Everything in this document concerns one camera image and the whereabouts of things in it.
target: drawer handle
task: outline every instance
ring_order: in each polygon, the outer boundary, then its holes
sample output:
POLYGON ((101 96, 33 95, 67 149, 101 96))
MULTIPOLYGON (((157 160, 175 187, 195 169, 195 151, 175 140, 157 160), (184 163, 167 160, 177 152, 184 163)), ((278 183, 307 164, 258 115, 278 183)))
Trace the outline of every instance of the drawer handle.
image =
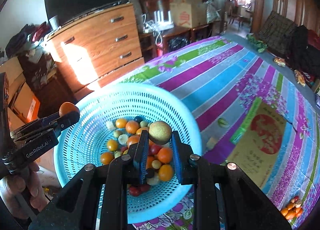
POLYGON ((120 56, 120 59, 127 58, 128 56, 132 55, 131 51, 129 53, 123 54, 120 56))
POLYGON ((70 44, 72 41, 74 41, 75 40, 75 37, 70 37, 68 40, 66 40, 66 41, 64 41, 63 43, 65 44, 65 45, 67 45, 67 44, 70 44))
POLYGON ((124 35, 123 37, 117 37, 117 38, 116 38, 116 42, 125 40, 126 38, 128 38, 128 35, 124 35))
POLYGON ((124 19, 123 16, 116 17, 116 18, 112 18, 112 19, 111 19, 111 23, 119 22, 119 21, 121 21, 121 20, 123 20, 123 19, 124 19))

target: blue stripe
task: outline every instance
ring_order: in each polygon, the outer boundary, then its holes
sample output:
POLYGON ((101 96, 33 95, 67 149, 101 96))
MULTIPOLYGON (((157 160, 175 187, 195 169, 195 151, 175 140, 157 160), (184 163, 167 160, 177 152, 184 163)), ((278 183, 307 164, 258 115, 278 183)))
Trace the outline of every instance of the blue stripe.
POLYGON ((182 102, 192 112, 207 100, 209 100, 216 93, 221 91, 228 83, 230 83, 235 76, 237 76, 255 57, 255 53, 248 52, 237 62, 226 68, 222 73, 218 74, 210 82, 206 83, 199 89, 192 92, 190 95, 182 99, 182 102))
MULTIPOLYGON (((295 90, 292 90, 291 86, 294 86, 291 82, 288 82, 288 96, 287 96, 287 110, 289 116, 291 119, 293 119, 294 116, 294 108, 295 108, 295 101, 292 99, 295 99, 295 90)), ((267 194, 273 184, 273 181, 278 173, 278 170, 281 166, 283 157, 287 151, 287 146, 290 140, 291 132, 293 130, 293 127, 290 123, 286 123, 285 129, 284 129, 284 135, 282 138, 281 148, 278 153, 277 160, 273 166, 272 172, 270 174, 269 179, 267 180, 265 186, 263 187, 262 191, 267 194)))

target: human hand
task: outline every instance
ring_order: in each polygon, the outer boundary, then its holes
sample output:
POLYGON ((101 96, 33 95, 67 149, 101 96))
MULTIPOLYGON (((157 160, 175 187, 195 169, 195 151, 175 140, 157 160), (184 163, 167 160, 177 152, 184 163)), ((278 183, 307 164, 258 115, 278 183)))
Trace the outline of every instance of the human hand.
POLYGON ((49 201, 45 197, 39 176, 36 173, 39 171, 39 166, 33 162, 29 165, 30 177, 27 182, 20 176, 9 175, 0 180, 0 196, 7 206, 10 213, 20 219, 28 219, 28 215, 24 212, 15 196, 22 193, 24 189, 29 189, 31 193, 30 204, 41 211, 49 201))

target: plaid cushion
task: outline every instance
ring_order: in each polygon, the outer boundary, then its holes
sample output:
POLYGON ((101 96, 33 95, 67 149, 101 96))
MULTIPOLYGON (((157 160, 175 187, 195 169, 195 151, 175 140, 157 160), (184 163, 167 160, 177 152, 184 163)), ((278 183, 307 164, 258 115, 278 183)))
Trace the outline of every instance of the plaid cushion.
POLYGON ((287 55, 293 32, 297 25, 290 19, 271 11, 270 16, 259 32, 259 39, 268 47, 287 55))

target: bed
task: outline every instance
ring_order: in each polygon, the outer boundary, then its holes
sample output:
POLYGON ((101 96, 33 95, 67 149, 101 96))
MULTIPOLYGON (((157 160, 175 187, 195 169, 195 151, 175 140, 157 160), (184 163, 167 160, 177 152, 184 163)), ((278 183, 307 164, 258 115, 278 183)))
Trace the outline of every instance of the bed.
MULTIPOLYGON (((277 158, 261 189, 278 209, 299 195, 304 212, 290 222, 293 229, 310 214, 320 196, 320 112, 311 89, 298 85, 293 72, 277 66, 271 54, 257 53, 236 35, 210 37, 158 57, 115 81, 127 82, 153 84, 178 97, 198 123, 204 157, 216 164, 228 160, 235 148, 230 138, 254 100, 271 105, 286 124, 277 158)), ((191 230, 192 196, 187 194, 167 213, 135 228, 191 230)))

